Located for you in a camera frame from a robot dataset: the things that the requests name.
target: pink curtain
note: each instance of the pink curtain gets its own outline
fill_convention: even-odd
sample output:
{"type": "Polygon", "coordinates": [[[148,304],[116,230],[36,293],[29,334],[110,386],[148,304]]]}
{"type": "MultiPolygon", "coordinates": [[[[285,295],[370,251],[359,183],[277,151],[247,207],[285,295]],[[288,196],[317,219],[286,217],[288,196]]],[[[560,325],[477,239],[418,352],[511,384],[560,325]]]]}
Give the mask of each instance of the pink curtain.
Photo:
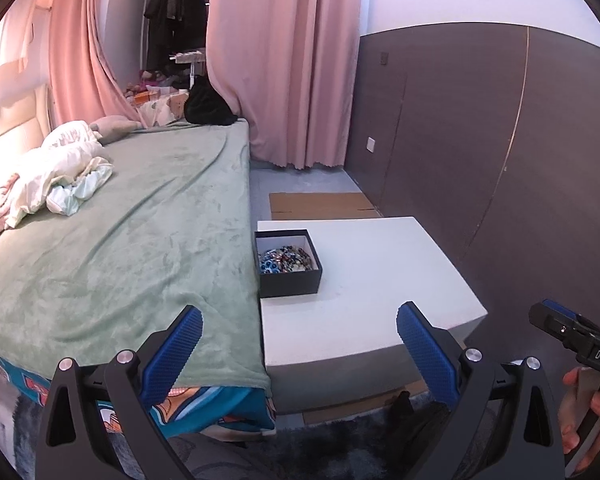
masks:
{"type": "Polygon", "coordinates": [[[49,72],[58,124],[77,120],[90,123],[108,115],[141,121],[126,102],[102,53],[96,30],[99,1],[53,2],[49,72]]]}
{"type": "Polygon", "coordinates": [[[209,78],[278,166],[344,163],[360,0],[210,0],[209,78]]]}

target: black box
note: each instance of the black box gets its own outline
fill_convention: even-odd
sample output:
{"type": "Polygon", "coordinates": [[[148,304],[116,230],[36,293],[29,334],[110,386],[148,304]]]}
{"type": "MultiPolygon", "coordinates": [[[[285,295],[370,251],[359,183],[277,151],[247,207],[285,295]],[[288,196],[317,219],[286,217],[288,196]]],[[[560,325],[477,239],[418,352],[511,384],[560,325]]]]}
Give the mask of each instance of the black box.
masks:
{"type": "Polygon", "coordinates": [[[299,296],[301,294],[315,294],[318,292],[320,278],[322,277],[322,265],[318,259],[318,254],[315,252],[314,243],[306,229],[256,231],[255,245],[256,268],[260,282],[261,298],[299,296]],[[263,254],[266,251],[278,249],[285,245],[304,249],[311,257],[314,270],[262,274],[260,272],[258,254],[263,254]]]}

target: headboard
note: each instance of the headboard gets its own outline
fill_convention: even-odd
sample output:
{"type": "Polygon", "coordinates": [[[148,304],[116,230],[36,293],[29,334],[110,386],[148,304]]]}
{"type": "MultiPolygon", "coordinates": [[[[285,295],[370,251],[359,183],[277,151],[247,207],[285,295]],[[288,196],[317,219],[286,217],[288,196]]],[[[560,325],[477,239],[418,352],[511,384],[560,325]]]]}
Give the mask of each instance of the headboard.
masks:
{"type": "Polygon", "coordinates": [[[0,185],[18,156],[39,147],[50,131],[46,84],[0,104],[0,185]]]}

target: black jacket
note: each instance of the black jacket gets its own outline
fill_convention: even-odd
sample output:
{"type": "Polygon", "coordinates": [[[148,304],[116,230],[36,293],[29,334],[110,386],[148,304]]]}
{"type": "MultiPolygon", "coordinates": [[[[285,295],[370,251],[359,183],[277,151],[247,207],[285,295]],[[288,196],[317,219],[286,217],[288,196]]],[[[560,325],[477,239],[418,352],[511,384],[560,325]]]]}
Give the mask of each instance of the black jacket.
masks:
{"type": "Polygon", "coordinates": [[[187,27],[192,22],[190,0],[176,0],[176,19],[167,19],[169,0],[150,0],[144,11],[149,19],[146,54],[147,70],[163,70],[173,49],[174,28],[187,27]]]}

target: blue gripper pad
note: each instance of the blue gripper pad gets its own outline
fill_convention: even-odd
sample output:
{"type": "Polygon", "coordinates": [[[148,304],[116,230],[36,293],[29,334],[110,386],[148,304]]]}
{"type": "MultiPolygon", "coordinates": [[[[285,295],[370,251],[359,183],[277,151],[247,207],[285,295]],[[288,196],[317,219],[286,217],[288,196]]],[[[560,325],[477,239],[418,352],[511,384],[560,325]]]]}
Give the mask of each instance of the blue gripper pad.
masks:
{"type": "Polygon", "coordinates": [[[576,313],[572,312],[568,308],[563,307],[560,303],[555,303],[555,301],[552,300],[544,300],[542,304],[555,310],[558,314],[568,317],[569,319],[576,319],[576,313]]]}
{"type": "Polygon", "coordinates": [[[456,368],[446,357],[428,327],[423,325],[411,309],[412,303],[410,303],[405,303],[398,309],[396,318],[398,334],[434,399],[437,402],[444,402],[449,410],[453,410],[460,399],[456,368]]]}
{"type": "Polygon", "coordinates": [[[202,313],[192,307],[144,368],[139,398],[147,410],[167,398],[202,337],[202,325],[202,313]]]}

